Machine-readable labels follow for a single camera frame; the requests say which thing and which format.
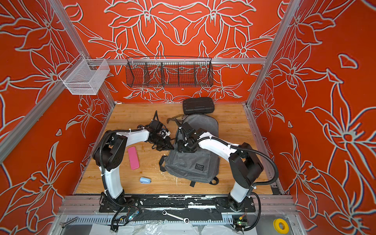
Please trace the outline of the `grey student backpack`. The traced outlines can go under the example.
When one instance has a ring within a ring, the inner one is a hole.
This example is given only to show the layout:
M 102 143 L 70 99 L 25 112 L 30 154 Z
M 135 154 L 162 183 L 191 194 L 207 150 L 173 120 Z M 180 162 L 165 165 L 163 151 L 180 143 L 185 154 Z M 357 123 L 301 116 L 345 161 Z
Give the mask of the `grey student backpack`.
M 192 114 L 184 117 L 183 123 L 187 122 L 194 130 L 205 129 L 214 136 L 218 136 L 218 122 L 215 118 L 205 114 Z M 196 182 L 217 185 L 220 159 L 219 156 L 209 150 L 197 147 L 194 153 L 181 153 L 176 150 L 176 137 L 174 150 L 167 156 L 162 156 L 159 165 L 160 171 L 168 172 L 178 178 L 191 181 L 194 187 Z

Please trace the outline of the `pink pencil case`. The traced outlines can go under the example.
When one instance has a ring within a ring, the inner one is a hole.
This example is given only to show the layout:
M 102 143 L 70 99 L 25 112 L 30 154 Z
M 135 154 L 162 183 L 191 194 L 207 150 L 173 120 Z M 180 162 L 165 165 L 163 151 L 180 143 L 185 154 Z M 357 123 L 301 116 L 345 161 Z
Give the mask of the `pink pencil case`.
M 136 147 L 135 146 L 130 147 L 128 148 L 127 151 L 128 151 L 128 159 L 129 159 L 131 170 L 136 170 L 140 168 L 140 162 L 139 162 L 139 158 L 137 155 Z

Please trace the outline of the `light blue stapler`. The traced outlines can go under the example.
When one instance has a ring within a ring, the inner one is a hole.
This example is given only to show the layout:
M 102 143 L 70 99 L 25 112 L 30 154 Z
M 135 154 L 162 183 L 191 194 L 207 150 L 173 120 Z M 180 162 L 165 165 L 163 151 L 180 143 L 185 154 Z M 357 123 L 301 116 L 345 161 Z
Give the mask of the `light blue stapler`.
M 151 179 L 147 178 L 147 177 L 141 177 L 140 178 L 140 183 L 141 184 L 150 184 L 151 183 Z

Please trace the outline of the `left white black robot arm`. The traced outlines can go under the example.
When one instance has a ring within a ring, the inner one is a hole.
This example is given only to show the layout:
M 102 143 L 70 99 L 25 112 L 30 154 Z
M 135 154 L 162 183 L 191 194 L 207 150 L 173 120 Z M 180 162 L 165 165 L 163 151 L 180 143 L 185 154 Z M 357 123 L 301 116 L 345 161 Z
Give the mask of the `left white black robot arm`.
M 99 167 L 104 187 L 101 193 L 101 212 L 119 211 L 131 206 L 134 199 L 126 199 L 120 181 L 119 167 L 128 146 L 148 142 L 157 151 L 173 150 L 170 131 L 160 122 L 156 111 L 148 125 L 139 125 L 136 129 L 118 129 L 106 131 L 93 154 Z

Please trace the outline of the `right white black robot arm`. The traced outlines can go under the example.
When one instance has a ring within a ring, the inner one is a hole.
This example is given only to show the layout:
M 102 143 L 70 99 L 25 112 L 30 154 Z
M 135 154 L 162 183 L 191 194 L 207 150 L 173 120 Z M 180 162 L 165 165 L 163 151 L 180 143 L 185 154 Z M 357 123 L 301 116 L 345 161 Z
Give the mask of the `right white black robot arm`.
M 226 160 L 231 168 L 235 180 L 234 186 L 228 196 L 228 207 L 238 212 L 243 209 L 245 198 L 254 194 L 257 186 L 271 185 L 279 178 L 277 165 L 264 153 L 254 150 L 247 143 L 241 145 L 226 142 L 202 128 L 195 130 L 188 123 L 174 120 L 178 125 L 178 132 L 182 140 L 178 141 L 179 152 L 195 152 L 198 148 L 208 150 Z M 257 182 L 264 166 L 259 156 L 265 158 L 274 169 L 272 179 Z

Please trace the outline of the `small metal hand tool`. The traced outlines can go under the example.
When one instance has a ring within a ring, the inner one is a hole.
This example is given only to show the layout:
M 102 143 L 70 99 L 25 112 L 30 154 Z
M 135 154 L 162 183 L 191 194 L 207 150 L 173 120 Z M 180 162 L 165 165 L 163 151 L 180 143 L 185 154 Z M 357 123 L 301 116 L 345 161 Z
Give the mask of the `small metal hand tool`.
M 176 115 L 174 117 L 170 117 L 167 119 L 167 123 L 170 123 L 171 121 L 177 121 L 179 123 L 183 123 L 183 120 L 184 120 L 184 114 L 181 114 L 181 115 Z

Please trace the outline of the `black hard case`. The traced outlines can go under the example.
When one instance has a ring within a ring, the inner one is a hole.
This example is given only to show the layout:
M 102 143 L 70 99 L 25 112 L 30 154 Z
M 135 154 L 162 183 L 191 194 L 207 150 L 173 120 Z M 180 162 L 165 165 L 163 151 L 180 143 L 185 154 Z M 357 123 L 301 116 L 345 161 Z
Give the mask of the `black hard case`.
M 185 115 L 209 114 L 215 110 L 214 102 L 210 97 L 190 98 L 183 101 Z

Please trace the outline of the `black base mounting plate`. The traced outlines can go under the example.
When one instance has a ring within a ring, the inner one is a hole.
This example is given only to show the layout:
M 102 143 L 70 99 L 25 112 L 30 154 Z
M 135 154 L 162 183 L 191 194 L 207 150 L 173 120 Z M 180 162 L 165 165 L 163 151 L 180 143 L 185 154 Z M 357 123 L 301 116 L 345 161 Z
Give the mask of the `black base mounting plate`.
M 124 199 L 133 199 L 133 204 L 126 209 L 149 210 L 184 210 L 184 209 L 210 209 L 217 212 L 255 212 L 255 204 L 252 199 L 246 198 L 243 205 L 232 210 L 228 195 L 198 195 L 198 194 L 129 194 Z

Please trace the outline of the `silver combination wrench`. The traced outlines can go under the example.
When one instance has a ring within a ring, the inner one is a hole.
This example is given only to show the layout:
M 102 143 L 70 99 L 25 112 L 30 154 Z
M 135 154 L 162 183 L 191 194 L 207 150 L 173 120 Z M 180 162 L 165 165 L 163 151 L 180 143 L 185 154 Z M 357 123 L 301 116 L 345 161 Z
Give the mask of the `silver combination wrench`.
M 181 220 L 181 221 L 183 221 L 186 224 L 188 224 L 190 222 L 190 220 L 188 218 L 186 218 L 186 217 L 183 218 L 183 217 L 171 214 L 171 213 L 167 212 L 166 210 L 162 211 L 162 214 L 165 215 L 165 216 L 170 216 L 170 217 L 176 218 L 178 220 Z

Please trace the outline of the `yellow tape roll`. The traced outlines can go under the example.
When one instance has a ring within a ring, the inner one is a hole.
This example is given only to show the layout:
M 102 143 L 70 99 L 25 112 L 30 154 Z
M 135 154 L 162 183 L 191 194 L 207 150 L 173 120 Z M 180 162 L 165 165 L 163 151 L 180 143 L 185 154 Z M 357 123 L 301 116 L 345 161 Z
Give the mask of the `yellow tape roll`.
M 273 221 L 273 227 L 275 231 L 279 234 L 286 235 L 289 233 L 289 225 L 288 223 L 282 219 L 282 218 L 277 218 Z

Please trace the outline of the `grey bolt on frame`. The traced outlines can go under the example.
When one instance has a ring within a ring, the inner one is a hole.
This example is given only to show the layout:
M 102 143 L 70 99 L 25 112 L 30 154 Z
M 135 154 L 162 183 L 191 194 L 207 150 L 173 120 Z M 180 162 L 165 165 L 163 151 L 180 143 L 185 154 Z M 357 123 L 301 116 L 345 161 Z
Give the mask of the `grey bolt on frame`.
M 74 218 L 72 218 L 72 219 L 70 219 L 70 220 L 68 220 L 68 221 L 66 221 L 66 222 L 62 222 L 62 223 L 60 223 L 60 226 L 61 226 L 61 228 L 64 229 L 64 228 L 66 228 L 68 225 L 70 225 L 71 223 L 76 222 L 78 219 L 79 219 L 79 217 L 76 216 L 76 217 L 74 217 Z

